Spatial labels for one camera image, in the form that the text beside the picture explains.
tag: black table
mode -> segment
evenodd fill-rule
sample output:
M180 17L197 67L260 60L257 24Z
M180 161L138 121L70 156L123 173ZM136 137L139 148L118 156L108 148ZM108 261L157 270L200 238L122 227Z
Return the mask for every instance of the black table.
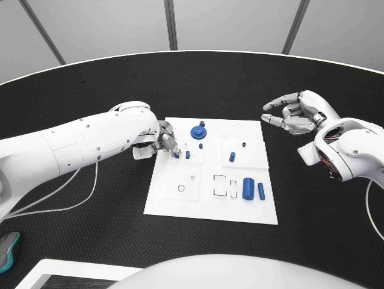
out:
M325 61L239 52L165 52L89 61L0 85L0 138L38 131L145 101L159 119L260 120L262 107L283 94L312 90L343 117L384 127L384 74ZM44 258L148 267L208 253L279 259L384 288L384 242L366 212L367 179L330 179L296 149L295 137L263 123L279 226L144 215L155 158L132 152L100 162L97 190L73 210L24 216L0 224L0 237L24 234L21 258L0 275L15 288ZM77 204L90 194L96 167L34 210ZM70 174L41 185L18 208L51 193ZM370 205L384 234L384 191Z

